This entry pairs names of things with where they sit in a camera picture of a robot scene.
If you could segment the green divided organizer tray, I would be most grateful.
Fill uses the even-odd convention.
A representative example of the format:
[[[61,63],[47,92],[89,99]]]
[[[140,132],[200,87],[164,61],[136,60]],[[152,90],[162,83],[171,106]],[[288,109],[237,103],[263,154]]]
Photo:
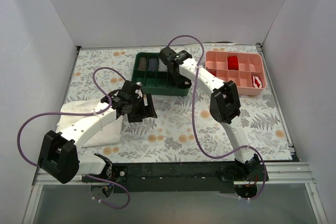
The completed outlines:
[[[157,58],[159,63],[159,54],[154,52],[140,52],[135,57],[133,66],[132,81],[142,83],[142,90],[145,93],[152,95],[166,95],[166,96],[187,96],[189,89],[179,89],[175,84],[172,75],[167,72],[157,71],[138,71],[138,61],[140,57]]]

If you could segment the pink divided organizer tray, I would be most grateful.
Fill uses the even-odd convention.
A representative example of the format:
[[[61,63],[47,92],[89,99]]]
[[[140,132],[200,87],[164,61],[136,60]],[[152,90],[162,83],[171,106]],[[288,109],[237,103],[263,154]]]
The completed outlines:
[[[239,70],[228,70],[228,56],[237,56]],[[205,55],[205,68],[215,77],[228,82],[233,81],[237,85],[240,95],[260,95],[267,86],[266,74],[262,57],[255,53],[246,52],[226,52],[226,51],[208,51]],[[254,88],[251,77],[258,76],[263,87]]]

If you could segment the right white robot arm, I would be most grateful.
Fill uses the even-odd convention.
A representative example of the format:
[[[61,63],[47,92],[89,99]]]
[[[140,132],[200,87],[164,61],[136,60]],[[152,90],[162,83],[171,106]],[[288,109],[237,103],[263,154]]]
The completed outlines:
[[[260,153],[249,144],[240,118],[240,99],[237,86],[233,81],[225,82],[196,61],[188,52],[175,52],[169,46],[159,52],[159,58],[167,66],[176,84],[183,85],[187,81],[194,82],[192,97],[192,127],[196,143],[200,151],[211,159],[225,158],[234,154],[238,176],[242,180],[251,180],[263,166],[263,182],[267,179],[267,169]],[[213,156],[205,152],[197,137],[195,126],[195,93],[200,87],[210,98],[209,112],[212,118],[225,130],[233,150],[221,156]]]

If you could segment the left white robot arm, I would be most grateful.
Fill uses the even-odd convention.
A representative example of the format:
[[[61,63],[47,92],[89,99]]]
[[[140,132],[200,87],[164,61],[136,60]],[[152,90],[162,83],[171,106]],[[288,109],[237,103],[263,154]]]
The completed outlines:
[[[45,134],[38,158],[38,167],[62,184],[76,175],[91,175],[100,182],[113,174],[112,161],[95,153],[82,160],[78,151],[108,124],[126,115],[130,123],[157,118],[151,94],[144,93],[140,83],[126,81],[120,90],[105,95],[89,116],[61,130]]]

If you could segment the white grey striped roll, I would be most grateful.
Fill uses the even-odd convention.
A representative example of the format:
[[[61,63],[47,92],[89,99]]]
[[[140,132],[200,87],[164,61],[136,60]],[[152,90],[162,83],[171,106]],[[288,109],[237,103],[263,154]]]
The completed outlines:
[[[165,65],[161,59],[159,59],[157,70],[159,72],[167,72],[167,65]]]

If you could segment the blue striped rolled underwear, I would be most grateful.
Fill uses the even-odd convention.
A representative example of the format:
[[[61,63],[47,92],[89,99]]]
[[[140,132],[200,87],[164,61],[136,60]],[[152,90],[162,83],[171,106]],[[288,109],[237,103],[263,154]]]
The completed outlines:
[[[147,64],[147,71],[157,71],[158,69],[158,59],[150,58]]]

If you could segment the brown rolled underwear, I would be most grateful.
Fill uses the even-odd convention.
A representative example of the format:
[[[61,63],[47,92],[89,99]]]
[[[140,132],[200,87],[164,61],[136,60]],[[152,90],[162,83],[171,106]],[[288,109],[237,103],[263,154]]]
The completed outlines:
[[[147,59],[145,57],[140,57],[138,61],[138,71],[146,71]]]

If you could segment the red rolled underwear upper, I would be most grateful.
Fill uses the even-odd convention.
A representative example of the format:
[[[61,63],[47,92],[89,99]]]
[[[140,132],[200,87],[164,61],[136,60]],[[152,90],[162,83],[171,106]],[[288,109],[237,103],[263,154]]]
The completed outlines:
[[[236,71],[239,70],[239,63],[237,56],[228,56],[227,62],[228,62],[228,70],[236,70]]]

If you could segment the red white striped roll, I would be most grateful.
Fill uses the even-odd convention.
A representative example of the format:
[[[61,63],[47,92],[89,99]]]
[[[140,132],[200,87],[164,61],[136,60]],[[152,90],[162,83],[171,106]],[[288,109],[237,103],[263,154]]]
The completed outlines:
[[[254,88],[261,89],[263,87],[262,81],[258,76],[252,76],[251,81]]]

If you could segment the white folded cloth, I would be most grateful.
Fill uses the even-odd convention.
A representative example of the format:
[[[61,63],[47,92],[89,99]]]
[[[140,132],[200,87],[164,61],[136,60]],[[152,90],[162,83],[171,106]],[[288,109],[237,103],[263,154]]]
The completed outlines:
[[[61,107],[61,112],[65,113],[90,113],[100,102],[100,99],[87,101],[72,101]],[[61,115],[57,123],[56,132],[64,130],[72,124],[78,122],[83,116]],[[121,131],[123,126],[123,116],[114,122],[106,125],[101,131],[97,132],[83,147],[96,147],[103,145],[119,144],[121,142]]]

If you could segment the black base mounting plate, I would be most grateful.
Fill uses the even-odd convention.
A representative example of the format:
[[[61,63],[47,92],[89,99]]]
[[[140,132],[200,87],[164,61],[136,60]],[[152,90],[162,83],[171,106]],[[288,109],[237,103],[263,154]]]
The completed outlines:
[[[106,175],[86,175],[83,182],[118,183],[129,192],[219,191],[234,193],[234,182],[247,183],[235,162],[120,163]]]

